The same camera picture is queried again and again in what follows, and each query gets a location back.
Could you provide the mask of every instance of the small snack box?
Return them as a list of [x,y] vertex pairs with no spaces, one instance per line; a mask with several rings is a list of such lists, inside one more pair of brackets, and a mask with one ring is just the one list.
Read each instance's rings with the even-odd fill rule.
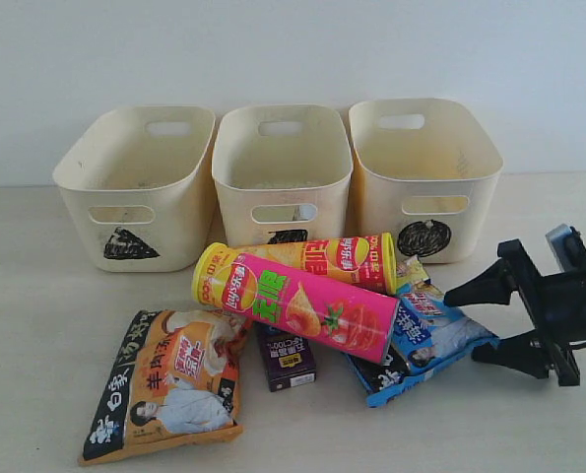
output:
[[316,364],[305,338],[256,323],[257,342],[272,392],[313,382]]

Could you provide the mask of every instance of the packaging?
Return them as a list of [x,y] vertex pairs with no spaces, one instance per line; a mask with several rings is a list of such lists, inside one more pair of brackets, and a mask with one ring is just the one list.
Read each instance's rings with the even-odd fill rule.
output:
[[410,268],[409,274],[417,282],[398,290],[398,316],[383,363],[347,356],[367,391],[369,407],[386,404],[478,346],[498,343],[493,333],[460,308],[446,306],[443,293],[426,280],[421,281],[423,269],[417,259],[411,260]]
[[240,435],[238,357],[250,324],[221,311],[140,311],[117,352],[80,465]]
[[397,300],[333,279],[210,245],[198,261],[192,295],[342,352],[381,363]]
[[301,386],[316,379],[316,364],[305,338],[263,323],[256,323],[255,331],[271,391]]
[[393,296],[398,289],[391,234],[235,248],[260,258]]

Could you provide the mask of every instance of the table surface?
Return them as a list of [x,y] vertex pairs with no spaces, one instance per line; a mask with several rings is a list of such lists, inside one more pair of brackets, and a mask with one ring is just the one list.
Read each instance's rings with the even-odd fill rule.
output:
[[[428,266],[442,290],[481,273],[520,237],[556,272],[544,234],[586,242],[586,173],[504,175],[475,253]],[[213,236],[221,235],[220,218]],[[109,274],[89,262],[56,188],[0,189],[0,472],[78,471],[116,349],[140,308],[197,307],[192,269]],[[531,328],[523,305],[472,306],[501,337]],[[244,433],[92,467],[96,471],[586,472],[586,350],[579,387],[465,359],[382,408],[344,357],[315,346],[316,382],[269,392],[254,335],[241,360]]]

